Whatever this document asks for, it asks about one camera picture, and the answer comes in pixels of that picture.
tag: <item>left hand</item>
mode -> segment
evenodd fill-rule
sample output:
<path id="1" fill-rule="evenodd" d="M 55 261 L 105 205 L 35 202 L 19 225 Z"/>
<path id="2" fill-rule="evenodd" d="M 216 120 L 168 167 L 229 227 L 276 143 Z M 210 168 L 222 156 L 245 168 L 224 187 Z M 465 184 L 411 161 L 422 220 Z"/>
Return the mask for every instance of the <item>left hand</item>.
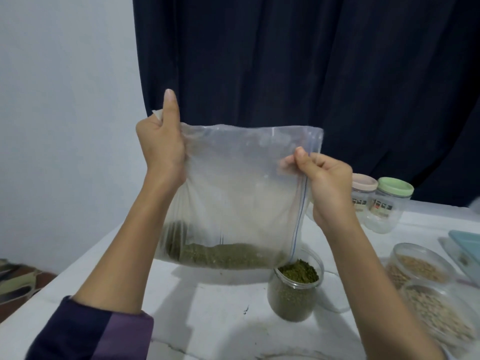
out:
<path id="1" fill-rule="evenodd" d="M 136 131 L 147 163 L 147 176 L 165 182 L 171 189 L 178 189 L 186 180 L 185 144 L 174 91 L 165 90 L 163 122 L 152 114 L 137 123 Z"/>

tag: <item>green lid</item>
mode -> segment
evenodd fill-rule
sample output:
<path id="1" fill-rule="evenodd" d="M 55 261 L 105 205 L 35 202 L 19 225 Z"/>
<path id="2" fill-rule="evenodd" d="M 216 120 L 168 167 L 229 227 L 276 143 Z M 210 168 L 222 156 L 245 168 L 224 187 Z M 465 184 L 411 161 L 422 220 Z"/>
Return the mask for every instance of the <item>green lid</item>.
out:
<path id="1" fill-rule="evenodd" d="M 389 176 L 383 176 L 378 180 L 378 189 L 400 197 L 410 197 L 414 190 L 410 183 Z"/>

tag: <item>purple sleeve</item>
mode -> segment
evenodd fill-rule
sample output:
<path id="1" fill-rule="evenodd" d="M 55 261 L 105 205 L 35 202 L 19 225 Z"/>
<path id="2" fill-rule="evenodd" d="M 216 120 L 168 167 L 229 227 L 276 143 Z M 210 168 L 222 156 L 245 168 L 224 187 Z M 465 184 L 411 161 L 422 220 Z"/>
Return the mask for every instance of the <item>purple sleeve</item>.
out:
<path id="1" fill-rule="evenodd" d="M 63 298 L 26 359 L 145 359 L 153 318 L 87 307 Z"/>

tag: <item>white table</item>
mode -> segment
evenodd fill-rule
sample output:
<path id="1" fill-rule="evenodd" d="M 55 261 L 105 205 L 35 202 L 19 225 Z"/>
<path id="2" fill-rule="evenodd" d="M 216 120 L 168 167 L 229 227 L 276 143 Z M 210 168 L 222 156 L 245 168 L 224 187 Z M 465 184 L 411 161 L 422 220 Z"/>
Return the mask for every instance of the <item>white table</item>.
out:
<path id="1" fill-rule="evenodd" d="M 0 325 L 1 360 L 24 358 L 61 299 L 78 290 L 118 229 Z M 465 208 L 412 202 L 392 233 L 365 231 L 379 257 L 387 257 L 396 243 L 414 242 L 453 263 L 438 242 L 453 229 L 480 233 L 480 218 Z M 308 218 L 302 240 L 321 256 L 326 270 L 336 271 L 325 237 Z M 269 271 L 192 269 L 154 260 L 143 301 L 143 310 L 155 319 L 148 359 L 365 358 L 351 311 L 339 315 L 318 307 L 304 322 L 283 321 L 268 305 L 268 276 Z M 480 290 L 463 285 L 458 292 L 480 313 Z M 469 358 L 480 359 L 480 348 Z"/>

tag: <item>hand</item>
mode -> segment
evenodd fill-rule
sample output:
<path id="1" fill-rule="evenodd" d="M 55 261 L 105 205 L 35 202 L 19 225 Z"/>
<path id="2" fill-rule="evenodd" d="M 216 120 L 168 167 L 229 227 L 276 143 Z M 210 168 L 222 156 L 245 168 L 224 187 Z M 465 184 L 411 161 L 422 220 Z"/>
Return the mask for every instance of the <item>hand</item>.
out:
<path id="1" fill-rule="evenodd" d="M 352 204 L 352 168 L 327 155 L 302 148 L 293 155 L 298 169 L 311 181 L 313 219 L 324 233 L 359 224 Z"/>
<path id="2" fill-rule="evenodd" d="M 152 114 L 137 123 L 141 151 L 147 163 L 150 181 L 161 181 L 176 190 L 186 180 L 185 144 L 180 131 L 177 97 L 166 90 L 163 97 L 163 121 Z"/>

